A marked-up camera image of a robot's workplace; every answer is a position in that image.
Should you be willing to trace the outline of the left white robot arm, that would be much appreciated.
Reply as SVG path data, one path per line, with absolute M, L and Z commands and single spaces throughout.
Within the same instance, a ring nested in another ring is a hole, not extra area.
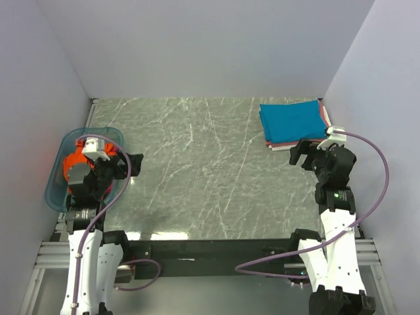
M 105 232 L 106 213 L 121 197 L 110 198 L 114 181 L 128 186 L 141 170 L 143 154 L 121 151 L 70 154 L 63 162 L 68 183 L 66 226 L 70 261 L 61 314 L 107 314 L 119 264 L 131 256 L 124 231 Z

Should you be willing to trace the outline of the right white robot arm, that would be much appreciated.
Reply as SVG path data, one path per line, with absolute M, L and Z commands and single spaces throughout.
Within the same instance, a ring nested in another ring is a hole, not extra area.
M 290 150 L 290 164 L 301 156 L 301 167 L 318 179 L 315 200 L 324 227 L 319 233 L 297 229 L 292 233 L 288 254 L 304 262 L 312 293 L 310 314 L 374 314 L 376 302 L 361 279 L 352 223 L 356 220 L 354 194 L 348 186 L 356 156 L 343 145 L 319 148 L 318 142 L 302 139 Z

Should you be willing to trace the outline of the orange t shirt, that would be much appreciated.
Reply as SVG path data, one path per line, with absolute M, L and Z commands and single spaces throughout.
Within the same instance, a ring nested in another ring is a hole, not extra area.
M 70 155 L 68 155 L 67 157 L 64 158 L 63 161 L 63 175 L 64 178 L 67 180 L 68 183 L 70 183 L 70 171 L 75 171 L 76 167 L 79 166 L 86 166 L 88 165 L 90 168 L 92 168 L 94 166 L 95 161 L 91 160 L 91 159 L 87 159 L 83 154 L 82 154 L 82 149 L 83 146 L 85 144 L 86 139 L 82 139 L 82 140 L 76 140 L 76 150 L 75 152 L 71 153 Z M 108 156 L 111 158 L 112 156 L 116 155 L 116 147 L 110 143 L 110 142 L 106 142 L 106 147 L 105 147 L 105 152 L 108 154 Z

